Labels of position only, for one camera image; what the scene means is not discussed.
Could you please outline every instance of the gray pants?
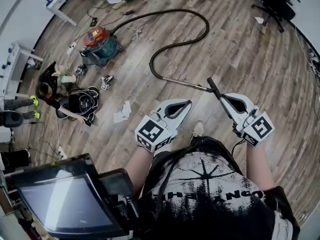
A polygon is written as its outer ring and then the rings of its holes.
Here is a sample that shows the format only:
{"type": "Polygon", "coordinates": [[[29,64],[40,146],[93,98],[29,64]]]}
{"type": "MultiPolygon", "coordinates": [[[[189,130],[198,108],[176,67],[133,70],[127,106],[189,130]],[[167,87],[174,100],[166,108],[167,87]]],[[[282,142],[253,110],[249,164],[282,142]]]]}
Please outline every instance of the gray pants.
{"type": "MultiPolygon", "coordinates": [[[[18,108],[22,108],[22,107],[28,107],[28,106],[32,106],[34,104],[34,100],[33,99],[5,99],[3,101],[3,105],[4,105],[4,110],[11,110],[11,111],[15,111],[18,108]]],[[[26,113],[21,113],[23,116],[23,119],[32,119],[35,117],[35,112],[34,111],[29,111],[26,113]]]]}

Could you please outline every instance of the black monitor frame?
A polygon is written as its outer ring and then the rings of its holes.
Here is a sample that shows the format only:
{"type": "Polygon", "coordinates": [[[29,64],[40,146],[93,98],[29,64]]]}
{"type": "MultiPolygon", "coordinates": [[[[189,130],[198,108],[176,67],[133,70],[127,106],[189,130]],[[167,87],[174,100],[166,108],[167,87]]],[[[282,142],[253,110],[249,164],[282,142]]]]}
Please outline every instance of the black monitor frame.
{"type": "Polygon", "coordinates": [[[108,193],[101,186],[99,182],[99,174],[89,154],[83,154],[67,160],[58,161],[53,164],[46,164],[38,166],[36,168],[31,168],[25,172],[13,175],[12,180],[23,202],[30,209],[30,211],[38,220],[38,222],[53,237],[63,239],[86,240],[112,238],[126,236],[129,234],[129,232],[123,229],[123,227],[114,218],[113,213],[111,211],[112,208],[109,205],[111,203],[111,198],[109,198],[108,193]],[[42,224],[41,220],[37,217],[37,214],[33,212],[32,207],[25,199],[20,187],[44,185],[48,182],[53,183],[63,178],[67,179],[68,176],[62,176],[54,179],[59,170],[64,170],[68,173],[71,173],[72,176],[75,178],[85,179],[94,198],[112,222],[111,225],[90,228],[57,228],[55,231],[52,231],[42,224]]]}

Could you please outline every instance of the office chair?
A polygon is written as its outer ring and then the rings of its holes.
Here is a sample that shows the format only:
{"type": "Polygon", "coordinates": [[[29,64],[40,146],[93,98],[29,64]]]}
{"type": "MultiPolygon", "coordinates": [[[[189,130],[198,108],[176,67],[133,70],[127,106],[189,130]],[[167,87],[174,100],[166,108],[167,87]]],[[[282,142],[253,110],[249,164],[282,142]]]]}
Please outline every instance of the office chair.
{"type": "Polygon", "coordinates": [[[274,20],[280,27],[280,33],[283,33],[285,31],[280,23],[282,19],[290,21],[296,16],[296,13],[290,7],[293,6],[290,0],[262,0],[262,5],[263,7],[253,4],[251,8],[258,8],[269,14],[268,19],[263,22],[264,26],[267,25],[267,22],[269,21],[270,17],[274,18],[274,20]]]}

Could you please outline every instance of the yellow shoe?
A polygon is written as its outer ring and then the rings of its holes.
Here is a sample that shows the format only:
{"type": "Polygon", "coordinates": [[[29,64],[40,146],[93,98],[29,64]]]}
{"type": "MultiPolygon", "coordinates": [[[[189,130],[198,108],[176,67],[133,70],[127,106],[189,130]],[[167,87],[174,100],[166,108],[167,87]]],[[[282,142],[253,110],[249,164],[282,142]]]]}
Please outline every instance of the yellow shoe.
{"type": "Polygon", "coordinates": [[[38,106],[39,105],[39,101],[37,100],[36,96],[32,95],[30,97],[30,99],[33,100],[33,105],[38,106]]]}
{"type": "Polygon", "coordinates": [[[34,118],[37,118],[37,119],[40,118],[40,113],[36,110],[34,110],[34,118]]]}

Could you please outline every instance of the computer monitor screen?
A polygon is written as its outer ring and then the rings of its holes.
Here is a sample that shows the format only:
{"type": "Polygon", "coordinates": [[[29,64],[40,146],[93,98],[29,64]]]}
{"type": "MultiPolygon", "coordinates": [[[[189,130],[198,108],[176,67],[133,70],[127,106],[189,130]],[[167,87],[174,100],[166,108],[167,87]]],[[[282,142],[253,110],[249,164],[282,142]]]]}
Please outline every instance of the computer monitor screen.
{"type": "Polygon", "coordinates": [[[38,220],[50,232],[75,233],[78,229],[112,224],[84,176],[23,186],[20,191],[38,220]]]}

